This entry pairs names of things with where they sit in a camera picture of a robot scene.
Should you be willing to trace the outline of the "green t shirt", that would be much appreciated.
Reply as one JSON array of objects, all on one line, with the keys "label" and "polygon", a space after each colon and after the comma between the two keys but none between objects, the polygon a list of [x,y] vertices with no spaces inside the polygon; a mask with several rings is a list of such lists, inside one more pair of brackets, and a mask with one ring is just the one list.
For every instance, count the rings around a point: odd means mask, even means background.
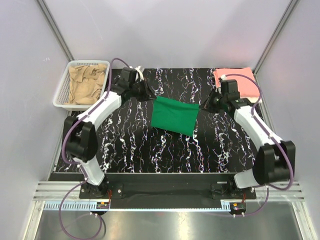
[{"label": "green t shirt", "polygon": [[200,105],[158,96],[153,102],[151,126],[191,137]]}]

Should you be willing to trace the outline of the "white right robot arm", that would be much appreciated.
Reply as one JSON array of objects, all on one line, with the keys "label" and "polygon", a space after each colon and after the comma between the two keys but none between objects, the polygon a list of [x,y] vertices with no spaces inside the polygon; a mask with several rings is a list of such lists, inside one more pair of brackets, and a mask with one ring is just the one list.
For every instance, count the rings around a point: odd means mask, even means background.
[{"label": "white right robot arm", "polygon": [[276,135],[256,113],[256,104],[241,98],[235,79],[220,79],[220,87],[213,89],[200,106],[210,113],[227,113],[248,134],[257,150],[251,169],[234,175],[239,189],[272,187],[287,191],[294,181],[296,146]]}]

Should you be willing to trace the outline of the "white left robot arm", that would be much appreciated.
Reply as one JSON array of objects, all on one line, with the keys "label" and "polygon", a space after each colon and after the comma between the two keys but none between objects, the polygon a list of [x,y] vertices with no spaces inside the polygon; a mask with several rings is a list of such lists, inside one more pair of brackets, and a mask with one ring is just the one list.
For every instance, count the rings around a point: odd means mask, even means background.
[{"label": "white left robot arm", "polygon": [[111,192],[108,178],[96,157],[98,128],[110,114],[131,98],[139,102],[156,99],[143,71],[141,66],[124,67],[120,78],[108,86],[96,103],[78,116],[68,116],[64,121],[62,158],[66,163],[76,164],[81,169],[84,175],[81,192],[91,198],[103,198]]}]

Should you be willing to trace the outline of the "folded pink t shirt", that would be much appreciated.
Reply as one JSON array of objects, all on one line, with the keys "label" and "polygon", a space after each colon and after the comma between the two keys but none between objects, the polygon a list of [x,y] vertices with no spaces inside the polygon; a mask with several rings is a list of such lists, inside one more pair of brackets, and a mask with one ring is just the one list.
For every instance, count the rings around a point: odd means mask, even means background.
[{"label": "folded pink t shirt", "polygon": [[236,80],[238,91],[241,98],[258,98],[260,96],[259,90],[251,80],[255,82],[255,78],[252,70],[249,67],[245,68],[216,68],[213,71],[215,86],[219,88],[221,86],[219,79],[222,75],[226,76],[227,80]]}]

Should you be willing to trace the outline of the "folded cream t shirt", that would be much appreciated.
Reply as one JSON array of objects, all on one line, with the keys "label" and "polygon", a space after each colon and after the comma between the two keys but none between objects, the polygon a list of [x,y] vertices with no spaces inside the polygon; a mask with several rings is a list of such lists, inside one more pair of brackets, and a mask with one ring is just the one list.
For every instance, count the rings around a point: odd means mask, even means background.
[{"label": "folded cream t shirt", "polygon": [[252,104],[255,104],[255,103],[261,104],[263,102],[262,98],[259,98],[259,97],[249,97],[248,99]]}]

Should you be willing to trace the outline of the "beige crumpled t shirt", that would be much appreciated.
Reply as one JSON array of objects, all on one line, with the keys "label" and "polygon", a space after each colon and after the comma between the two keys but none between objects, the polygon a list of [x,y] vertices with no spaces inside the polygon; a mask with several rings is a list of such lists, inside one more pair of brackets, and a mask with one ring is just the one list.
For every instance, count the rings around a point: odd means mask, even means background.
[{"label": "beige crumpled t shirt", "polygon": [[93,105],[100,98],[105,82],[107,65],[70,66],[67,105]]}]

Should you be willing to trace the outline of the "white plastic basket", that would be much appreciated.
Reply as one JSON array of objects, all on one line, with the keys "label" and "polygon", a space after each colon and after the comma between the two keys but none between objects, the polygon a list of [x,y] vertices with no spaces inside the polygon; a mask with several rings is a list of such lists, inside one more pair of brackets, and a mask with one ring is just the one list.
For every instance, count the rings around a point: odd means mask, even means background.
[{"label": "white plastic basket", "polygon": [[106,60],[73,60],[67,64],[67,66],[64,70],[63,76],[60,80],[58,89],[57,89],[56,94],[54,96],[53,105],[56,107],[59,107],[59,108],[64,108],[68,111],[85,111],[85,110],[89,109],[93,104],[92,105],[66,104],[69,100],[69,92],[70,92],[69,67],[71,67],[71,66],[74,67],[74,66],[79,66],[79,65],[98,65],[98,64],[107,65],[107,68],[105,71],[104,84],[102,86],[102,90],[101,90],[101,94],[100,94],[100,98],[102,98],[102,95],[105,91],[105,87],[106,87],[107,81],[108,81],[110,63]]}]

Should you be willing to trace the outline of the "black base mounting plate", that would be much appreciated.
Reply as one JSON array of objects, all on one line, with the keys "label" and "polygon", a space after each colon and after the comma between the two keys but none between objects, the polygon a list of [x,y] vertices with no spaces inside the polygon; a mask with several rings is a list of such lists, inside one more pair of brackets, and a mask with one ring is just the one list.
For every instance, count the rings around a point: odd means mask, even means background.
[{"label": "black base mounting plate", "polygon": [[250,188],[236,187],[232,173],[108,173],[110,193],[92,198],[80,188],[79,197],[91,200],[127,202],[193,203],[209,205],[218,200],[255,200]]}]

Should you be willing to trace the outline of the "left aluminium frame post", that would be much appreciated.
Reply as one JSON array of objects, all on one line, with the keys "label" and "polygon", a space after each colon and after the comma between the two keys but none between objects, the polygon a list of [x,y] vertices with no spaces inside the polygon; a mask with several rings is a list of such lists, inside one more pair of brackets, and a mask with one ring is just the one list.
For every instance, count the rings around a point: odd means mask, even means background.
[{"label": "left aluminium frame post", "polygon": [[61,50],[63,51],[66,59],[68,61],[74,61],[75,58],[65,41],[58,24],[56,23],[54,16],[52,15],[47,3],[45,0],[35,0],[36,4],[38,5],[40,11],[42,12],[42,15],[44,16],[50,30],[52,31],[55,39],[57,40],[57,43],[59,44]]}]

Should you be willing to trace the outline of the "aluminium frame post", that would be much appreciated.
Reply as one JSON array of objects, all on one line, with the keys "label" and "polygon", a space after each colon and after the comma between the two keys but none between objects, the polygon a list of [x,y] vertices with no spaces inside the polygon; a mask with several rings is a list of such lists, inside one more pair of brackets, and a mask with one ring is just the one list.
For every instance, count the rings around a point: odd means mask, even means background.
[{"label": "aluminium frame post", "polygon": [[52,15],[47,3],[45,0],[35,0],[36,4],[38,5],[40,11],[42,12],[42,15],[44,16],[50,30],[52,31],[55,39],[57,40],[57,43],[59,44],[61,50],[63,51],[66,59],[68,61],[74,61],[75,58],[65,41],[58,24],[56,23],[54,16]]},{"label": "aluminium frame post", "polygon": [[272,50],[274,44],[276,43],[278,37],[282,33],[283,29],[285,28],[289,18],[291,17],[292,13],[294,12],[295,8],[299,4],[299,0],[290,0],[286,9],[284,10],[276,28],[274,29],[267,45],[265,46],[260,58],[257,61],[253,69],[253,73],[256,75],[259,70],[261,69],[263,63],[265,62],[266,58],[268,57],[270,51]]}]

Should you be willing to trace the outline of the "right aluminium frame post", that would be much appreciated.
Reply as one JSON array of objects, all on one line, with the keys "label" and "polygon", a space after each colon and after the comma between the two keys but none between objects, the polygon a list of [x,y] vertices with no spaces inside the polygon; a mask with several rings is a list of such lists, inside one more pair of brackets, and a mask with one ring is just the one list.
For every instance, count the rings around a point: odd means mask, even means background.
[{"label": "right aluminium frame post", "polygon": [[291,17],[292,13],[294,12],[295,8],[299,4],[299,0],[290,0],[286,9],[284,10],[276,28],[274,29],[267,45],[265,46],[260,58],[257,61],[253,69],[253,73],[256,75],[259,70],[261,69],[263,63],[265,62],[266,58],[268,57],[270,51],[272,50],[274,44],[276,43],[278,37],[282,33],[283,29],[285,28],[289,18]]}]

